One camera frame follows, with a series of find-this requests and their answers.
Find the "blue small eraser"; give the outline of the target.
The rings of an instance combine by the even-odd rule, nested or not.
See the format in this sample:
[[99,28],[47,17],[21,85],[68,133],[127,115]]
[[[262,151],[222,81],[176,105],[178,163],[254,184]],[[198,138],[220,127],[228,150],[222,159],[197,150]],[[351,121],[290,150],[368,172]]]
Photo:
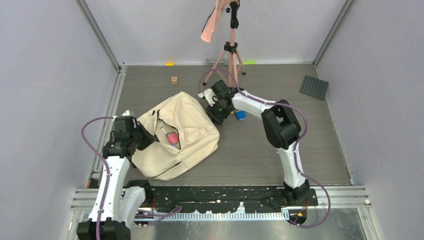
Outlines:
[[238,121],[243,121],[246,119],[246,113],[242,110],[235,111],[234,115]]

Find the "pink eraser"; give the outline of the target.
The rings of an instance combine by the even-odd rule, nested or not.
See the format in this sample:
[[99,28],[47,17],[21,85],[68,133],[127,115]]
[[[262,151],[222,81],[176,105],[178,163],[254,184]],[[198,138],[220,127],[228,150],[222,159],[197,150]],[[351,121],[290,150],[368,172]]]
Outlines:
[[176,132],[168,132],[166,138],[171,145],[177,145],[179,143],[179,136]]

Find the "beige canvas backpack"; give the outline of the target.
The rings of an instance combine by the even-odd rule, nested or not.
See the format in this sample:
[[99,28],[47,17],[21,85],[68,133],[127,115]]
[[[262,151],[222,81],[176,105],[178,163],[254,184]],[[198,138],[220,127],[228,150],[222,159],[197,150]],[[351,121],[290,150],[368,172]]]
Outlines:
[[[155,180],[172,180],[211,155],[217,148],[220,133],[201,104],[186,92],[162,101],[137,119],[158,142],[132,156],[135,167]],[[172,146],[161,127],[176,132],[179,148]]]

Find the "blue capped white marker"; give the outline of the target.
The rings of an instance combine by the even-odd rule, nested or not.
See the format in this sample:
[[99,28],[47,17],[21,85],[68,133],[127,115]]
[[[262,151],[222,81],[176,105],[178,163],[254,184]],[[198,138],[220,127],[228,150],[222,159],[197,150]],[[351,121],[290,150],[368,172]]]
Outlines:
[[[166,134],[167,134],[167,133],[171,132],[171,131],[166,131],[164,127],[161,127],[160,129],[161,129],[161,131],[164,133],[165,137],[166,137]],[[174,145],[172,145],[172,146],[178,149],[178,148],[179,148],[179,143],[178,143],[177,145],[175,145],[175,144],[174,144]]]

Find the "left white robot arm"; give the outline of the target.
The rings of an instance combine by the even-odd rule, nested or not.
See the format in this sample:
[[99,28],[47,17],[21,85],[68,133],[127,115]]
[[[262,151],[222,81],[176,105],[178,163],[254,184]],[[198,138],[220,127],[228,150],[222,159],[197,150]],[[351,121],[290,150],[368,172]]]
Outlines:
[[129,240],[131,226],[140,207],[148,207],[154,192],[148,180],[124,184],[137,150],[145,150],[157,138],[132,115],[130,110],[113,116],[114,130],[102,152],[96,155],[103,170],[94,206],[87,221],[80,222],[76,235],[80,240]]

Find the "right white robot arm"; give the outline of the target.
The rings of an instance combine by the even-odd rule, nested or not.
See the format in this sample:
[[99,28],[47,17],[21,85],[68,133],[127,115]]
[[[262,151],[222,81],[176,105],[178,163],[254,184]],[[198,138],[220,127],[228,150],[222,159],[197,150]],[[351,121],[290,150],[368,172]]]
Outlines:
[[240,88],[231,88],[219,80],[198,97],[208,102],[205,111],[215,124],[222,124],[232,111],[244,111],[262,121],[268,142],[276,148],[284,171],[284,194],[288,203],[299,205],[310,189],[299,154],[301,125],[297,108],[282,99],[270,101]]

